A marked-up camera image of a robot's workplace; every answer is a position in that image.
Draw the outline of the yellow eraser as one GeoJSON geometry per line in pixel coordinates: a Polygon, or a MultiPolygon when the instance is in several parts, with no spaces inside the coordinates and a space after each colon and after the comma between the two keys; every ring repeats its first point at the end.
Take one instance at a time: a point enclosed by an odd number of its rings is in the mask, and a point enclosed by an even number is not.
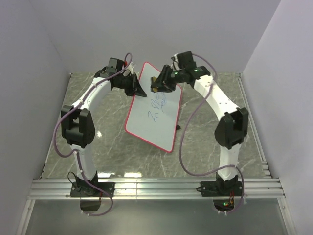
{"type": "Polygon", "coordinates": [[[158,92],[158,83],[156,77],[151,77],[151,92],[158,92]]]}

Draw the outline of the red framed whiteboard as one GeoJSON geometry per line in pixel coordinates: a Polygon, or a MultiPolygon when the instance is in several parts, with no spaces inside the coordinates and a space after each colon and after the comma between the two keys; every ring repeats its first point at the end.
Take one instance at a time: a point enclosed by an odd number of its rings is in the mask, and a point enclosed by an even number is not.
{"type": "Polygon", "coordinates": [[[171,93],[152,92],[151,77],[157,77],[159,74],[160,71],[151,63],[143,63],[138,80],[147,96],[133,97],[125,131],[171,153],[174,149],[182,88],[177,85],[171,93]]]}

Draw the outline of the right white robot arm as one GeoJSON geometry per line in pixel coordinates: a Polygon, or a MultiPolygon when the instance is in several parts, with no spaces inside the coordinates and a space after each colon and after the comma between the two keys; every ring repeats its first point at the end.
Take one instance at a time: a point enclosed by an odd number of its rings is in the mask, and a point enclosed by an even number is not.
{"type": "Polygon", "coordinates": [[[247,108],[240,108],[232,102],[204,66],[173,70],[165,65],[159,76],[151,77],[151,91],[170,93],[178,83],[187,83],[201,94],[219,121],[214,136],[220,146],[220,165],[213,171],[216,180],[210,186],[202,186],[202,192],[208,196],[240,195],[244,183],[238,180],[236,166],[247,135],[247,108]]]}

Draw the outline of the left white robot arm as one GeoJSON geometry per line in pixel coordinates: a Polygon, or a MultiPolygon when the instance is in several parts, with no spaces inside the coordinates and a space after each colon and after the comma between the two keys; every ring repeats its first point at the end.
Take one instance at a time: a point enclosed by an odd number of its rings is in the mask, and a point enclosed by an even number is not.
{"type": "Polygon", "coordinates": [[[89,89],[79,100],[61,109],[61,134],[73,150],[77,167],[71,197],[97,197],[102,196],[103,191],[113,195],[114,183],[98,181],[91,147],[96,134],[92,112],[112,88],[123,89],[127,96],[147,96],[132,70],[117,74],[103,68],[95,74],[89,89]]]}

